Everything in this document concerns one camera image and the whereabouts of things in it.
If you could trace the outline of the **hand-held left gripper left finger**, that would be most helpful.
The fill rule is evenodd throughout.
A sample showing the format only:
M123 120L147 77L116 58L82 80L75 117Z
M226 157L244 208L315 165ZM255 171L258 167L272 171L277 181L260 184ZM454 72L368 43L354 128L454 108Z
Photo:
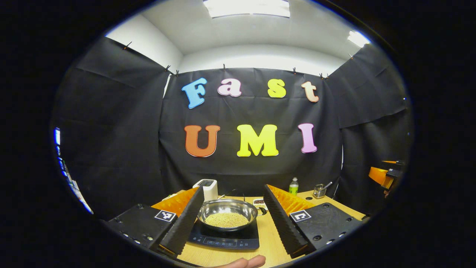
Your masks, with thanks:
M191 189L182 212L137 204L106 222L106 227L128 241L172 258L180 255L204 202L203 187Z

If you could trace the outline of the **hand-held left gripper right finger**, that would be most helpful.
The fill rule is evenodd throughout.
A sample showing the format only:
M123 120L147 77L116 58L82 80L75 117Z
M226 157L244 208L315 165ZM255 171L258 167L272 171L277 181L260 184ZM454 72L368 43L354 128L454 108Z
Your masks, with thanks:
M264 203L291 258L322 251L363 224L329 202L313 205L272 185L264 189Z

